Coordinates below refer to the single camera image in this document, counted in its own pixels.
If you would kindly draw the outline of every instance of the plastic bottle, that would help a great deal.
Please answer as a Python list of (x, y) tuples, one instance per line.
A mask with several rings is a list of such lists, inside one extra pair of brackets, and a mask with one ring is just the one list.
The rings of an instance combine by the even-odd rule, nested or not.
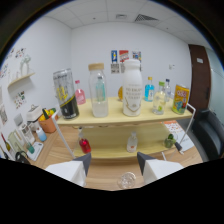
[(170, 84), (169, 84), (170, 80), (169, 79), (166, 79), (166, 87), (165, 87), (165, 93), (166, 93), (166, 102), (169, 102), (170, 101), (170, 97), (171, 97), (171, 87), (170, 87)]
[(86, 102), (86, 97), (85, 97), (85, 93), (82, 89), (79, 88), (79, 80), (76, 80), (75, 83), (77, 84), (77, 89), (75, 91), (75, 97), (77, 100), (77, 104), (81, 105), (84, 104)]
[(141, 113), (142, 75), (140, 61), (128, 59), (124, 62), (123, 79), (123, 113), (127, 116), (138, 116)]
[(127, 143), (127, 151), (128, 152), (135, 152), (137, 149), (138, 139), (136, 137), (136, 132), (132, 132), (131, 136), (128, 138)]
[(145, 101), (152, 102), (154, 96), (154, 85), (152, 84), (152, 77), (148, 77), (148, 84), (145, 85)]
[(89, 64), (89, 88), (94, 117), (108, 115), (107, 85), (103, 69), (104, 63)]
[(165, 87), (164, 82), (159, 82), (159, 91), (156, 92), (154, 99), (153, 99), (153, 113), (155, 114), (163, 114), (165, 110)]
[(47, 136), (45, 134), (45, 132), (43, 131), (43, 129), (41, 127), (37, 128), (36, 133), (38, 135), (38, 138), (44, 142), (47, 139)]

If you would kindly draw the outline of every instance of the door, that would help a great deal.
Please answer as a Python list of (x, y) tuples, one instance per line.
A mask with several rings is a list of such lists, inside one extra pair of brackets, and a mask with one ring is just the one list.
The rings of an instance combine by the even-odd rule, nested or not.
[(207, 109), (211, 92), (211, 69), (203, 46), (189, 44), (192, 64), (192, 80), (189, 104), (196, 109)]

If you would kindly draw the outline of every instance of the black chair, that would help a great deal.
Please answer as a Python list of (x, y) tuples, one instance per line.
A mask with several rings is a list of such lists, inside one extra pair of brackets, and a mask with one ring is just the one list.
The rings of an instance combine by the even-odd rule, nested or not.
[(203, 146), (209, 160), (223, 157), (224, 125), (209, 109), (199, 110), (192, 125), (192, 132)]

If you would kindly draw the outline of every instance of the wooden shelf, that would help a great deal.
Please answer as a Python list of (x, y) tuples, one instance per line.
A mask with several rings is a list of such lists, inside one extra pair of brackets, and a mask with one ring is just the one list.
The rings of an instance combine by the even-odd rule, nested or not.
[(20, 81), (20, 80), (22, 80), (22, 79), (25, 79), (25, 78), (27, 78), (27, 77), (30, 77), (30, 76), (32, 76), (32, 75), (34, 75), (34, 74), (35, 74), (35, 73), (30, 73), (30, 74), (28, 74), (28, 75), (22, 76), (22, 77), (19, 78), (19, 79), (13, 80), (11, 83), (9, 83), (8, 88), (9, 88), (9, 86), (13, 85), (14, 83), (16, 83), (16, 82), (18, 82), (18, 81)]
[(157, 115), (152, 112), (153, 103), (142, 99), (141, 114), (137, 117), (128, 117), (123, 114), (123, 102), (118, 97), (109, 97), (109, 114), (104, 118), (96, 118), (92, 114), (91, 100), (87, 99), (85, 104), (78, 105), (79, 116), (77, 118), (66, 120), (62, 116), (57, 120), (58, 125), (66, 126), (107, 126), (107, 125), (125, 125), (161, 122), (167, 120), (191, 118), (192, 113), (185, 110), (182, 115), (172, 111), (173, 100), (166, 103), (163, 115)]
[[(132, 131), (136, 131), (138, 138), (137, 150), (127, 152), (127, 141)], [(84, 138), (91, 146), (91, 156), (94, 159), (118, 159), (137, 156), (137, 152), (152, 154), (167, 151), (163, 145), (164, 139), (170, 134), (161, 122), (119, 127), (83, 128)], [(85, 155), (78, 142), (73, 151), (76, 157)]]

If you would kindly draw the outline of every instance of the ceiling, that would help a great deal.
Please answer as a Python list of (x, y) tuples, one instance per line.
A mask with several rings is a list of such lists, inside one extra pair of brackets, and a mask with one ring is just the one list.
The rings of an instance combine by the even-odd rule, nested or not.
[(147, 0), (75, 0), (44, 16), (56, 19), (71, 29), (95, 23), (139, 23), (168, 32), (187, 44), (212, 49), (190, 22), (171, 9)]

